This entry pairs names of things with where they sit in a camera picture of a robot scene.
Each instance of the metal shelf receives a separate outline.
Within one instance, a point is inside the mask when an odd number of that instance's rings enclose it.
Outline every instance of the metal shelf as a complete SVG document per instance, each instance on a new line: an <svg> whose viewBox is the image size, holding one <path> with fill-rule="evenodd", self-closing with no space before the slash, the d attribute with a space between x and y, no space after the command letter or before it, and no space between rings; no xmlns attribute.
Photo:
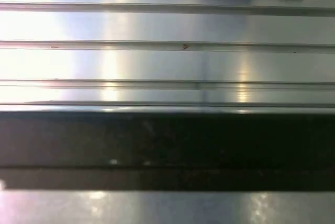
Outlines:
<svg viewBox="0 0 335 224"><path fill-rule="evenodd" d="M0 0L0 110L331 113L335 0Z"/></svg>

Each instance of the metal rail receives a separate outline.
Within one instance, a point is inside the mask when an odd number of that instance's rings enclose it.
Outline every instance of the metal rail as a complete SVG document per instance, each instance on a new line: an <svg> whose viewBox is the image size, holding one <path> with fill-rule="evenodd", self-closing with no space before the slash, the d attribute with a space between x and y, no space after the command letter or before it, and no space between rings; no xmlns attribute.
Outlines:
<svg viewBox="0 0 335 224"><path fill-rule="evenodd" d="M334 223L334 193L0 193L3 223Z"/></svg>

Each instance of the black panel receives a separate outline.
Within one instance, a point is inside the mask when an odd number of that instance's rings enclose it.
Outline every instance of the black panel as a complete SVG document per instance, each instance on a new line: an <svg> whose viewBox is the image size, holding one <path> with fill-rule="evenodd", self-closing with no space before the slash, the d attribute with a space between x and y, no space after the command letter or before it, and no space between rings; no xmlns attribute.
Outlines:
<svg viewBox="0 0 335 224"><path fill-rule="evenodd" d="M329 170L335 118L0 114L0 167Z"/></svg>
<svg viewBox="0 0 335 224"><path fill-rule="evenodd" d="M333 191L332 171L0 169L7 189Z"/></svg>

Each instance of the stainless steel surface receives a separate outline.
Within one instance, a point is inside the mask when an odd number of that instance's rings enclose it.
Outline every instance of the stainless steel surface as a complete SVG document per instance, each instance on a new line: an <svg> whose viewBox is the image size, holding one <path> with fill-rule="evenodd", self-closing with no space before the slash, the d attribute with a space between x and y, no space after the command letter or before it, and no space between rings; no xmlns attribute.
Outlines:
<svg viewBox="0 0 335 224"><path fill-rule="evenodd" d="M0 27L1 41L335 44L333 17L3 10Z"/></svg>
<svg viewBox="0 0 335 224"><path fill-rule="evenodd" d="M335 58L330 54L208 52L207 80L274 83L332 83Z"/></svg>
<svg viewBox="0 0 335 224"><path fill-rule="evenodd" d="M334 3L0 0L0 110L333 113Z"/></svg>
<svg viewBox="0 0 335 224"><path fill-rule="evenodd" d="M334 193L3 191L2 223L331 224Z"/></svg>
<svg viewBox="0 0 335 224"><path fill-rule="evenodd" d="M199 105L201 91L111 88L0 87L0 104L188 104Z"/></svg>
<svg viewBox="0 0 335 224"><path fill-rule="evenodd" d="M0 49L0 80L201 81L202 56L190 51Z"/></svg>
<svg viewBox="0 0 335 224"><path fill-rule="evenodd" d="M0 61L0 80L335 80L335 58L330 52L0 49Z"/></svg>

